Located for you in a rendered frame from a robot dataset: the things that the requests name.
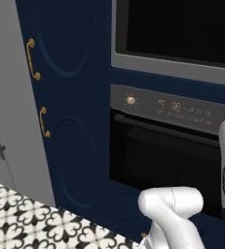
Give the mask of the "tall navy cupboard door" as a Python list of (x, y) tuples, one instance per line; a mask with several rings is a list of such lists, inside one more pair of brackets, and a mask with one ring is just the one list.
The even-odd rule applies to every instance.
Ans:
[(110, 69), (111, 0), (16, 0), (36, 94), (98, 104)]

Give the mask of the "grey built-in microwave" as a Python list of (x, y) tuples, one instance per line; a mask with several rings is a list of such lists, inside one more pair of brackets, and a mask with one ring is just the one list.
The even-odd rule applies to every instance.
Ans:
[(225, 85), (225, 0), (112, 0), (111, 65)]

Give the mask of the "copper oven knob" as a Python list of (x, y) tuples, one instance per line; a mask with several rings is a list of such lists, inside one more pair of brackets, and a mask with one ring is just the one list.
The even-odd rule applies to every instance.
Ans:
[(137, 107), (137, 105), (138, 105), (137, 98), (133, 94), (126, 95), (125, 100), (126, 100), (127, 106)]

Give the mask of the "black built-in oven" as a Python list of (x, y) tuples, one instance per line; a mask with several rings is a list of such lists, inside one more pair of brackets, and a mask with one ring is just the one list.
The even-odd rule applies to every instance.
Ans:
[[(137, 107), (126, 105), (126, 95)], [(186, 186), (204, 198), (203, 212), (221, 216), (219, 141), (186, 139), (114, 120), (116, 114), (218, 135), (225, 105), (138, 89), (110, 86), (110, 178), (130, 187)]]

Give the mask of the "navy drawer front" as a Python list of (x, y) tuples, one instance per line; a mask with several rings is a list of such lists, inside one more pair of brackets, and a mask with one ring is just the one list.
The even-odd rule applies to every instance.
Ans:
[[(151, 220), (138, 209), (140, 190), (109, 180), (107, 185), (107, 227), (135, 242), (148, 233)], [(190, 218), (206, 249), (225, 249), (225, 221), (201, 212)]]

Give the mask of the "grey fridge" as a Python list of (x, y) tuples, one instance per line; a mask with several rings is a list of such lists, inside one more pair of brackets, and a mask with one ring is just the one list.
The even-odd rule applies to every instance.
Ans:
[(15, 0), (0, 0), (0, 183), (55, 204)]

